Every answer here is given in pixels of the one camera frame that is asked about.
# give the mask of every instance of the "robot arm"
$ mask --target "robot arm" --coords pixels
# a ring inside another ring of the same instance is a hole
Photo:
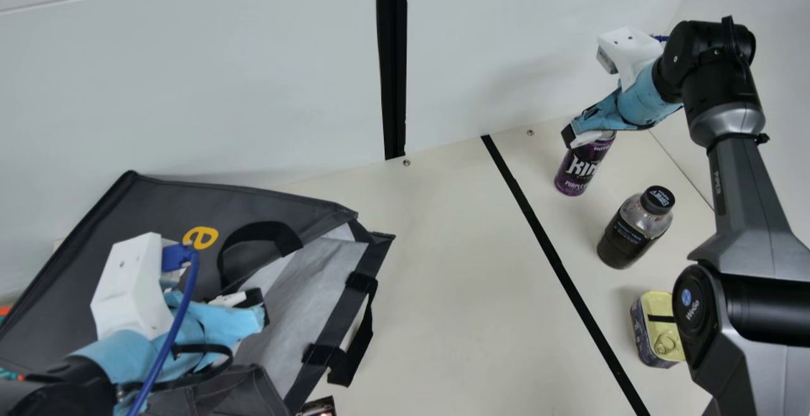
[[[692,379],[714,396],[705,414],[807,416],[810,251],[790,231],[757,148],[768,138],[749,70],[755,50],[731,17],[681,22],[633,87],[585,110],[563,137],[576,147],[590,130],[642,129],[683,103],[709,157],[717,226],[688,256],[697,263],[672,298]]]

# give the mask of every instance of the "black velcro strap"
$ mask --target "black velcro strap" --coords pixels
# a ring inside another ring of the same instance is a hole
[[[216,268],[220,271],[221,288],[230,286],[231,281],[225,277],[225,252],[237,243],[264,241],[273,242],[281,256],[286,256],[301,249],[304,243],[292,228],[281,222],[258,222],[244,225],[232,232],[220,248],[220,254],[216,257]]]
[[[377,280],[364,274],[352,272],[346,280],[346,287],[368,294],[368,303],[365,306],[363,320],[359,329],[352,339],[352,344],[344,352],[335,346],[325,346],[324,344],[310,344],[304,352],[304,363],[330,367],[332,372],[327,377],[330,384],[348,387],[352,384],[354,375],[357,372],[359,363],[363,360],[371,338],[374,336],[372,330],[373,316],[371,304],[377,294]]]
[[[191,353],[196,353],[197,355],[205,355],[205,353],[219,353],[219,355],[228,356],[228,359],[216,367],[206,367],[206,369],[200,373],[180,376],[180,378],[172,379],[171,381],[156,382],[153,388],[151,388],[151,392],[159,393],[161,391],[186,388],[188,386],[200,384],[201,382],[206,382],[209,379],[218,376],[220,373],[225,372],[229,367],[231,367],[231,364],[234,364],[234,352],[223,344],[193,343],[173,344],[173,346],[171,346],[171,354],[174,356],[191,355]],[[139,391],[142,387],[144,387],[143,382],[131,381],[127,382],[126,384],[122,384],[121,390],[125,394],[128,394]]]

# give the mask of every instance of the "bag handle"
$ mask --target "bag handle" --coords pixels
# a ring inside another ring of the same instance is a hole
[[[371,338],[374,336],[371,305],[374,302],[374,296],[377,295],[377,280],[368,275],[352,272],[346,281],[346,286],[368,294],[368,304],[365,306],[363,320],[352,339],[352,343],[346,351],[338,346],[310,344],[304,352],[304,358],[301,360],[304,364],[332,368],[332,372],[327,377],[327,382],[344,387],[352,384],[359,363],[363,360],[368,345],[371,344]]]
[[[286,256],[301,249],[304,243],[291,227],[281,222],[256,222],[244,225],[233,231],[220,248],[216,257],[216,269],[220,271],[220,288],[226,289],[232,281],[225,277],[225,252],[234,245],[243,242],[264,241],[273,242],[281,256]]]

